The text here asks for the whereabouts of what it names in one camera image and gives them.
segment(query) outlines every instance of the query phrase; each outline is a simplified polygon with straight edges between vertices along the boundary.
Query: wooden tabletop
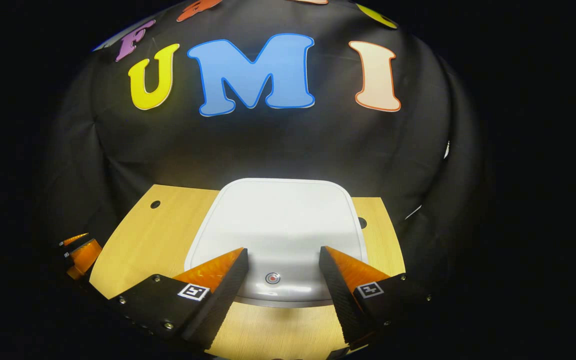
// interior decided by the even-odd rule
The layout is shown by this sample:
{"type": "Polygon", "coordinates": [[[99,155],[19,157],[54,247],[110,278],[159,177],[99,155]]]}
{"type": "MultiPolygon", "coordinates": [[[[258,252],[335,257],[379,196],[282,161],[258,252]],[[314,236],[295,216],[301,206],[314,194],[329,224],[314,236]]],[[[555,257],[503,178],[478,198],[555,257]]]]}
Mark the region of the wooden tabletop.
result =
{"type": "MultiPolygon", "coordinates": [[[[152,274],[172,278],[184,262],[217,190],[153,185],[128,212],[94,264],[90,283],[112,298],[152,274]],[[151,208],[154,201],[160,205],[151,208]]],[[[352,198],[368,263],[394,276],[405,272],[402,250],[379,197],[352,198]]],[[[282,309],[234,302],[207,353],[231,360],[324,360],[345,348],[332,305],[282,309]]]]}

